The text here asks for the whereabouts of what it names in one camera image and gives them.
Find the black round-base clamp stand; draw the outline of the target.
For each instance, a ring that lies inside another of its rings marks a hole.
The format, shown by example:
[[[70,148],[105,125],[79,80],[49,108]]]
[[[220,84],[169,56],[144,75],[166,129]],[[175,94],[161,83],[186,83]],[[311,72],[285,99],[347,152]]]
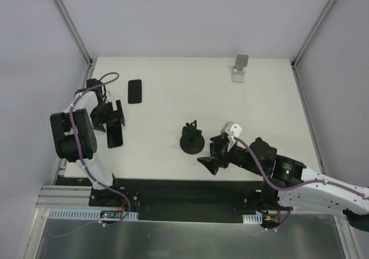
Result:
[[[197,129],[196,120],[184,125],[179,144],[182,151],[189,155],[196,155],[203,150],[205,139],[202,131]]]

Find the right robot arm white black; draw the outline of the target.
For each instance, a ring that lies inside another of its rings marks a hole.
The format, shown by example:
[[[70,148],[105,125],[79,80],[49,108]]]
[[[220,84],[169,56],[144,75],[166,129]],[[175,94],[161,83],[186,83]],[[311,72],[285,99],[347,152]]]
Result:
[[[345,219],[360,231],[368,231],[368,188],[339,181],[282,156],[258,137],[250,145],[237,137],[218,135],[210,139],[210,155],[197,161],[213,175],[236,165],[263,179],[260,205],[300,208]]]

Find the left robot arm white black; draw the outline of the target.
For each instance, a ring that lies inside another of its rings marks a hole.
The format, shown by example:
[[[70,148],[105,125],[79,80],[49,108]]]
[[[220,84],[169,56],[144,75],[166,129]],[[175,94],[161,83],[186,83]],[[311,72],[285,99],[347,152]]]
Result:
[[[114,174],[97,154],[95,132],[106,134],[110,149],[123,145],[125,116],[121,101],[109,101],[106,84],[89,79],[67,109],[51,114],[50,124],[58,157],[76,164],[92,183],[92,189],[103,191],[102,200],[108,206],[117,206],[122,193]]]

